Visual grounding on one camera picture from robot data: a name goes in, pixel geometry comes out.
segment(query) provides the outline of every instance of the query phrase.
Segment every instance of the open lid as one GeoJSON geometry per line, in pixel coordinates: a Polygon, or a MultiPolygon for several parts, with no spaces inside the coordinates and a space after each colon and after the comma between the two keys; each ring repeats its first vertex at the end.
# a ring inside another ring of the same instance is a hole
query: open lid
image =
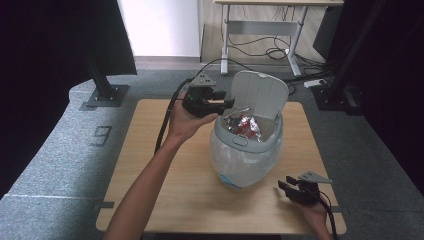
{"type": "Polygon", "coordinates": [[[287,85],[264,73],[241,71],[234,78],[231,94],[238,109],[251,107],[253,115],[275,119],[289,97],[287,85]]]}

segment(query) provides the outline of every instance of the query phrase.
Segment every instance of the trash can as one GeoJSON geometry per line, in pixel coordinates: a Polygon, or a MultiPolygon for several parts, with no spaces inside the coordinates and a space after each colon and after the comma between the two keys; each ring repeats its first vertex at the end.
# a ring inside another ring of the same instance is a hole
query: trash can
{"type": "Polygon", "coordinates": [[[209,149],[213,167],[222,182],[243,188],[262,180],[281,157],[281,110],[289,90],[282,80],[273,76],[241,71],[233,78],[231,94],[235,98],[234,107],[215,120],[209,149]],[[253,139],[228,129],[229,116],[240,113],[241,117],[245,112],[249,112],[259,126],[260,138],[253,139]]]}

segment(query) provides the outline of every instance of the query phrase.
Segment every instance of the human arm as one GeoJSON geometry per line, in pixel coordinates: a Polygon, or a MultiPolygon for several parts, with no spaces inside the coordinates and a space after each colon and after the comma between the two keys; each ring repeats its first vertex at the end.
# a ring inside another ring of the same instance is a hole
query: human arm
{"type": "Polygon", "coordinates": [[[140,239],[178,149],[201,126],[216,117],[216,114],[193,117],[185,111],[181,101],[175,102],[165,141],[124,196],[104,239],[140,239]]]}
{"type": "Polygon", "coordinates": [[[314,232],[315,238],[317,240],[331,240],[331,235],[327,230],[327,211],[320,204],[316,203],[312,206],[305,206],[300,203],[292,201],[296,205],[303,216],[305,217],[308,225],[311,227],[314,232]]]}

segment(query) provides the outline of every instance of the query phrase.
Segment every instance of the stand base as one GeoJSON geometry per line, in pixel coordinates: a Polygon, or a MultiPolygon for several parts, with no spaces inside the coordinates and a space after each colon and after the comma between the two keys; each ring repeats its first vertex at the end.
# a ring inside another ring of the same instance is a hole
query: stand base
{"type": "Polygon", "coordinates": [[[81,111],[94,111],[97,107],[119,107],[127,92],[128,85],[111,85],[112,96],[110,98],[102,98],[99,96],[97,88],[91,94],[90,99],[84,102],[81,111]]]}
{"type": "Polygon", "coordinates": [[[361,108],[358,103],[360,91],[354,87],[346,87],[344,94],[337,100],[330,100],[330,88],[311,87],[318,109],[323,111],[345,111],[348,115],[361,116],[361,108]]]}

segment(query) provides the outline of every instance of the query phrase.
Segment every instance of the human hand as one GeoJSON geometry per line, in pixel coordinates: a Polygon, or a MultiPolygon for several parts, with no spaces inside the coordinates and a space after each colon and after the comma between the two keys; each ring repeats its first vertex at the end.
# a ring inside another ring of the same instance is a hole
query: human hand
{"type": "Polygon", "coordinates": [[[309,226],[311,227],[312,231],[314,231],[314,234],[317,239],[331,239],[330,233],[328,232],[326,225],[327,211],[320,203],[316,203],[312,206],[302,205],[295,201],[292,201],[292,203],[300,209],[309,226]]]}
{"type": "MultiPolygon", "coordinates": [[[[180,93],[178,99],[184,99],[184,95],[185,93],[180,93]]],[[[197,118],[184,109],[182,100],[177,100],[172,109],[167,139],[172,138],[182,144],[191,138],[201,126],[212,122],[217,116],[218,114],[213,113],[203,118],[197,118]]]]}

